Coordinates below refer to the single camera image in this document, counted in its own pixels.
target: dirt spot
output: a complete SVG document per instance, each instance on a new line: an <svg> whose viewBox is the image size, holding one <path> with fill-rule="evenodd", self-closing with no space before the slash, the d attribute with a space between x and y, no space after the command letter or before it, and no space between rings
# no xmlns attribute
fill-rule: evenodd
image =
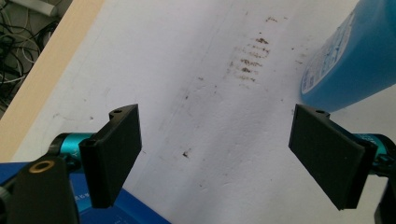
<svg viewBox="0 0 396 224"><path fill-rule="evenodd" d="M274 21L277 22L277 20L274 17L268 17L267 20L265 20L266 22L268 21Z"/></svg>
<svg viewBox="0 0 396 224"><path fill-rule="evenodd" d="M244 63L247 66L259 66L259 67L262 67L262 64L251 62L248 59L241 59L241 63Z"/></svg>
<svg viewBox="0 0 396 224"><path fill-rule="evenodd" d="M261 59L261 58L266 58L266 57L268 57L268 54L269 54L269 53L270 53L270 50L265 51L265 55L261 55L261 54L258 53L258 52L249 52L248 55L253 56L253 57L257 58L257 59Z"/></svg>
<svg viewBox="0 0 396 224"><path fill-rule="evenodd" d="M242 79L242 80L249 80L249 81L252 81L252 82L256 81L256 79L252 78L252 77L240 76L239 78Z"/></svg>
<svg viewBox="0 0 396 224"><path fill-rule="evenodd" d="M187 151L184 151L183 156L188 159L190 157L190 152L191 152L191 148L189 148L189 150Z"/></svg>
<svg viewBox="0 0 396 224"><path fill-rule="evenodd" d="M246 67L242 68L241 71L242 72L246 72L246 73L251 73L251 71L248 68L246 68Z"/></svg>
<svg viewBox="0 0 396 224"><path fill-rule="evenodd" d="M269 42L264 38L257 38L256 41L262 44L269 44Z"/></svg>

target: white surface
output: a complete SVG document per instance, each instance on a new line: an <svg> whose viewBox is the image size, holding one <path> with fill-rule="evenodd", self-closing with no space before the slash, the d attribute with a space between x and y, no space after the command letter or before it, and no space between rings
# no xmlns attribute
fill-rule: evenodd
<svg viewBox="0 0 396 224"><path fill-rule="evenodd" d="M385 179L339 212L288 149L304 67L356 2L107 0L14 161L139 104L144 146L125 188L171 222L374 223ZM332 119L395 138L394 92Z"/></svg>

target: black mount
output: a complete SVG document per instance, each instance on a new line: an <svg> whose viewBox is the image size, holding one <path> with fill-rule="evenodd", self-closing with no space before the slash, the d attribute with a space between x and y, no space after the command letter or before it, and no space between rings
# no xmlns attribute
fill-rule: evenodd
<svg viewBox="0 0 396 224"><path fill-rule="evenodd" d="M79 142L78 156L64 153L61 133L46 155L29 162L0 187L0 224L79 223L68 175L84 170L92 207L111 206L142 147L137 105L109 113L110 121Z"/></svg>
<svg viewBox="0 0 396 224"><path fill-rule="evenodd" d="M356 208L368 174L389 178L375 223L396 223L396 146L382 134L368 141L330 120L330 114L297 105L289 148L339 209ZM384 147L379 153L378 146Z"/></svg>

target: screw hole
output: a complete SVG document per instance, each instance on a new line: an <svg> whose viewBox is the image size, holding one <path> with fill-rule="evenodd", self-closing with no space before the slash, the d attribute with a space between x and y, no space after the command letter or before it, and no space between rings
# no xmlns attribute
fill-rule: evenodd
<svg viewBox="0 0 396 224"><path fill-rule="evenodd" d="M43 173L52 168L53 165L55 165L54 161L41 161L30 167L29 172L32 174Z"/></svg>

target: blue bottle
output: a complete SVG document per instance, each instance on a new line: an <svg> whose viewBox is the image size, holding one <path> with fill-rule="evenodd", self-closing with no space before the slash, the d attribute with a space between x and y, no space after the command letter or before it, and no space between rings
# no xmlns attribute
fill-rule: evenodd
<svg viewBox="0 0 396 224"><path fill-rule="evenodd" d="M396 1L360 0L306 67L301 96L333 112L396 83Z"/></svg>

